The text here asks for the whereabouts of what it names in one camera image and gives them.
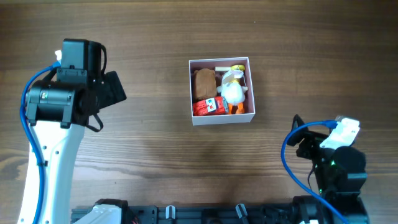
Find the white plush duck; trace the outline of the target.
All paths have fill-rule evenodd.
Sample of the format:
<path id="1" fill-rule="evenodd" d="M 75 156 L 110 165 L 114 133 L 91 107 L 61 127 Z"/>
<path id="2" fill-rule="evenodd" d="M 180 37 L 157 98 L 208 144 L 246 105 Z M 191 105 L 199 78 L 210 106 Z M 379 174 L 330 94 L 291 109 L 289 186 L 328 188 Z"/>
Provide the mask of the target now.
<path id="1" fill-rule="evenodd" d="M 237 79 L 217 87 L 217 92 L 225 98 L 228 105 L 228 114 L 233 114 L 233 107 L 237 106 L 235 114 L 243 114 L 245 112 L 243 102 L 245 101 L 245 92 L 248 87 L 242 86 Z"/>

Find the yellow rattle drum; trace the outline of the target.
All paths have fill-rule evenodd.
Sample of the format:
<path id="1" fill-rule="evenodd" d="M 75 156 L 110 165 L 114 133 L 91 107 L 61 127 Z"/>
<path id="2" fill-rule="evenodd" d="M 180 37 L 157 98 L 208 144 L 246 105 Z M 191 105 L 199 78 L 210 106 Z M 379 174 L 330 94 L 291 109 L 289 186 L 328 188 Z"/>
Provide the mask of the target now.
<path id="1" fill-rule="evenodd" d="M 244 65 L 233 65 L 230 67 L 215 67 L 216 72 L 228 72 L 230 70 L 240 70 L 245 71 L 246 67 Z"/>

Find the white rattle drum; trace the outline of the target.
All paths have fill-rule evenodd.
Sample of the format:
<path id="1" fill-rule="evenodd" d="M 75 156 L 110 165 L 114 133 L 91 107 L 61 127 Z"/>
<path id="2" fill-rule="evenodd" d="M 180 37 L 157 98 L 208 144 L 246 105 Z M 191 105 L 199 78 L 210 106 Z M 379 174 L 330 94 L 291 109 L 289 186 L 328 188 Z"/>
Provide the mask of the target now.
<path id="1" fill-rule="evenodd" d="M 221 79 L 221 85 L 218 87 L 218 91 L 222 90 L 242 90 L 247 91 L 248 87 L 246 82 L 244 85 L 240 83 L 240 80 L 244 78 L 244 72 L 241 70 L 229 70 L 226 72 Z"/>

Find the brown plush toy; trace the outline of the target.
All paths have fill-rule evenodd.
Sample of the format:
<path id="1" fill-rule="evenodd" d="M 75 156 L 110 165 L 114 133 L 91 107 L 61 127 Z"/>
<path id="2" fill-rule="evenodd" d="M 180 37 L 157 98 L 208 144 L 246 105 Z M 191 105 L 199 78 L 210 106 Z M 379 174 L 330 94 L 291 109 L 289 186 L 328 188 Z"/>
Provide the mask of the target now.
<path id="1" fill-rule="evenodd" d="M 193 97 L 196 101 L 206 100 L 217 95 L 214 70 L 208 68 L 195 70 L 193 77 Z"/>

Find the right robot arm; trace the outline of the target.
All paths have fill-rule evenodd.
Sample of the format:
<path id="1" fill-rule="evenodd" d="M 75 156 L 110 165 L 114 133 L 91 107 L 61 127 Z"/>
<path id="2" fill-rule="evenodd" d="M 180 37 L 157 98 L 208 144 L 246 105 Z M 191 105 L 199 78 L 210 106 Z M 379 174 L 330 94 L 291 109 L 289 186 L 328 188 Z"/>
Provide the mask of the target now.
<path id="1" fill-rule="evenodd" d="M 353 146 L 359 130 L 360 122 L 345 116 L 311 123 L 294 116 L 280 156 L 288 175 L 308 194 L 294 197 L 290 222 L 369 223 L 359 196 L 368 178 L 366 156 Z M 287 146 L 298 146 L 297 157 L 312 162 L 310 173 L 315 175 L 317 190 L 298 180 L 287 165 Z"/>

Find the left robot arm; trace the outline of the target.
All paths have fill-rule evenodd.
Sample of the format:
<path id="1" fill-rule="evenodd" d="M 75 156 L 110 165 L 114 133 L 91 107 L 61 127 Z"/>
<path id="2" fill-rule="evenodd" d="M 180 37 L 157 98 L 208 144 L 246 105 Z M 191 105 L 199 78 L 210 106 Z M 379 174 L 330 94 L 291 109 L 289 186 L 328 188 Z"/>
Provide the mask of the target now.
<path id="1" fill-rule="evenodd" d="M 100 110 L 127 98 L 118 74 L 106 71 L 101 43 L 64 39 L 55 55 L 21 95 L 19 116 L 30 148 L 19 223 L 69 223 L 73 170 L 85 130 L 100 132 Z"/>

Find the red toy fire truck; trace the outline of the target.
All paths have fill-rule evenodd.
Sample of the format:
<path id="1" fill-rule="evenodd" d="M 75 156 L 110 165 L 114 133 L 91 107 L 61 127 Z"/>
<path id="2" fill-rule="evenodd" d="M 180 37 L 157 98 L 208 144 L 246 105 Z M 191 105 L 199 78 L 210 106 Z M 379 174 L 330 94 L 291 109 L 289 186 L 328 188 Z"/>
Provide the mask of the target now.
<path id="1" fill-rule="evenodd" d="M 201 100 L 193 104 L 194 116 L 213 116 L 224 115 L 228 113 L 228 104 L 225 98 L 222 96 Z"/>

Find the pink cardboard box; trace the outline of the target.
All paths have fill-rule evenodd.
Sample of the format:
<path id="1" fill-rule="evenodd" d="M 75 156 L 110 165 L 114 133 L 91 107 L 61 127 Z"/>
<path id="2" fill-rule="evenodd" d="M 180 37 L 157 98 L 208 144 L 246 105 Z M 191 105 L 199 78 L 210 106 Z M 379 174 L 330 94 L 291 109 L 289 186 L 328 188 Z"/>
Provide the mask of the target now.
<path id="1" fill-rule="evenodd" d="M 224 115 L 213 115 L 213 116 L 194 116 L 193 115 L 193 104 L 198 102 L 193 97 L 193 81 L 194 81 L 194 71 L 201 70 L 203 68 L 208 68 L 210 70 L 215 70 L 215 67 L 230 67 L 233 65 L 244 65 L 246 70 L 244 72 L 244 78 L 240 80 L 240 83 L 248 87 L 248 91 L 245 92 L 245 101 L 243 102 L 245 112 L 243 114 L 235 114 L 237 106 L 233 107 L 233 114 Z M 247 57 L 232 57 L 232 58 L 213 58 L 213 59 L 199 59 L 189 61 L 190 69 L 190 97 L 191 97 L 191 111 L 192 111 L 192 124 L 194 126 L 207 125 L 207 124 L 229 124 L 229 123 L 248 123 L 250 122 L 254 115 L 256 114 L 255 103 L 254 103 L 254 93 L 252 87 L 252 78 L 249 59 Z M 216 86 L 221 85 L 222 76 L 226 72 L 216 72 Z"/>

